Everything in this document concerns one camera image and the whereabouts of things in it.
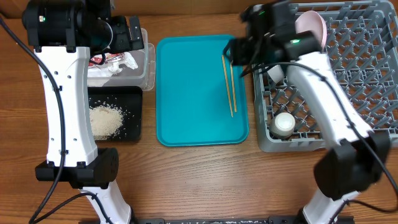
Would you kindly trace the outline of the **white paper cup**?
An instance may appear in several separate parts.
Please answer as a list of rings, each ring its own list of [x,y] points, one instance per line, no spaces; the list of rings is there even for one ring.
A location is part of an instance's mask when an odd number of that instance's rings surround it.
[[[295,128],[295,118],[287,112],[279,113],[271,120],[269,125],[270,133],[278,139],[289,138]]]

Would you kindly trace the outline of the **white rice pile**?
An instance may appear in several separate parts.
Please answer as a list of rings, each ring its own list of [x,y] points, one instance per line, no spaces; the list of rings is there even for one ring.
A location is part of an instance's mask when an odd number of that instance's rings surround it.
[[[129,110],[106,101],[94,100],[89,106],[90,124],[96,141],[121,141],[127,137],[127,123],[135,115]]]

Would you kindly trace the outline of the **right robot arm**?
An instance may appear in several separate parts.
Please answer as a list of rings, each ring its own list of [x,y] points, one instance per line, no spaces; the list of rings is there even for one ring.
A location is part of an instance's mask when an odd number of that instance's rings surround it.
[[[223,53],[233,65],[265,72],[281,66],[283,76],[304,97],[327,153],[313,173],[317,191],[295,223],[338,223],[359,193],[389,176],[386,133],[375,133],[354,109],[334,76],[330,59],[312,31],[299,32],[288,1],[248,6],[241,13],[246,36],[230,40]]]

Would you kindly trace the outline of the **large white plate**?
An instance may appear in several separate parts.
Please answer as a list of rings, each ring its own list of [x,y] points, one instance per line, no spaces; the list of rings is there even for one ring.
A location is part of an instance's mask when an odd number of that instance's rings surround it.
[[[318,40],[322,52],[325,51],[327,28],[324,18],[315,11],[304,12],[295,21],[295,28],[297,33],[310,31]]]

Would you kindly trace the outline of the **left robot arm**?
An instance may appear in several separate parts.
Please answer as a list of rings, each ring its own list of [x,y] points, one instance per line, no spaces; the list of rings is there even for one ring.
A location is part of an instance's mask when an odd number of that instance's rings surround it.
[[[93,56],[143,48],[139,18],[113,16],[109,1],[30,1],[22,23],[40,67],[49,127],[37,180],[68,182],[101,223],[135,223],[116,182],[118,152],[98,148],[93,137],[87,76]]]

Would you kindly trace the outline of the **red snack wrapper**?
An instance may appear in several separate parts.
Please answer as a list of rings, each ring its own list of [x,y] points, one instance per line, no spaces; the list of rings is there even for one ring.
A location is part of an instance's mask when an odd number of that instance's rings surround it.
[[[95,55],[94,57],[90,58],[89,60],[89,66],[94,66],[94,65],[103,65],[105,63],[117,61],[119,59],[122,59],[123,54],[99,54]]]

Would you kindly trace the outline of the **grey bowl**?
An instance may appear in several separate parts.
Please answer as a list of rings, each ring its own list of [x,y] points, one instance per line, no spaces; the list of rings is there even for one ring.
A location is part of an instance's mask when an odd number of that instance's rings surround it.
[[[269,78],[274,83],[281,82],[285,77],[282,67],[280,65],[274,65],[273,67],[268,67],[267,73],[268,73]]]

